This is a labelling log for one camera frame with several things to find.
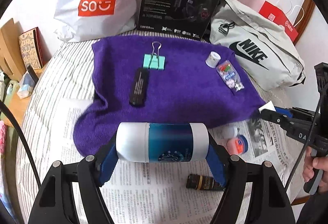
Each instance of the nike bag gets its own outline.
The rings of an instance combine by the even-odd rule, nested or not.
[[[211,20],[210,42],[233,50],[266,91],[304,83],[304,62],[284,28],[237,0],[220,0]]]

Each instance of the binder clip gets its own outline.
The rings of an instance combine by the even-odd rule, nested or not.
[[[155,47],[154,47],[155,43],[159,43],[159,46],[157,48],[157,54],[155,53]],[[143,67],[164,70],[165,57],[159,55],[159,49],[162,47],[162,44],[158,41],[155,41],[152,43],[152,45],[153,45],[153,52],[151,55],[145,54]]]

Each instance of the pink fabric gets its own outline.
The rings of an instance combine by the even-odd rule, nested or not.
[[[0,120],[0,156],[3,155],[5,151],[6,132],[7,125],[2,120]]]

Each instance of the hand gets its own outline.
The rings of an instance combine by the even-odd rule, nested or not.
[[[319,193],[328,191],[328,157],[311,157],[311,147],[307,147],[305,151],[303,178],[308,182],[314,176],[313,168],[322,169],[324,171],[322,179],[319,183]]]

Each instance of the bed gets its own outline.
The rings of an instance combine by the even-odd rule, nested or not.
[[[165,36],[140,31],[131,31],[124,35],[132,34]],[[52,126],[60,125],[60,123],[54,122],[54,114],[59,100],[61,98],[92,100],[93,98],[94,87],[91,80],[93,52],[91,45],[94,42],[86,41],[81,43],[64,43],[61,45],[48,63],[45,72],[33,91],[31,101],[25,112],[22,130],[30,146],[41,181],[44,179],[52,162],[55,161],[49,159],[51,148],[50,136],[54,136],[53,134],[50,135],[50,131]],[[251,81],[265,101],[272,100],[276,106],[291,107],[288,97],[282,89],[278,88],[266,92],[252,79]],[[58,137],[58,140],[61,140],[60,134],[55,136]],[[292,150],[293,161],[289,164],[285,175],[282,177],[283,182],[287,180],[290,170],[301,150],[301,144],[288,137],[286,137],[286,145],[288,149]],[[291,201],[295,199],[304,184],[301,177],[302,167],[303,165],[301,163],[296,170],[288,192]],[[30,163],[20,141],[18,142],[16,155],[16,183],[22,217],[24,222],[27,223],[38,189]],[[77,208],[77,210],[78,213],[83,211],[82,208]]]

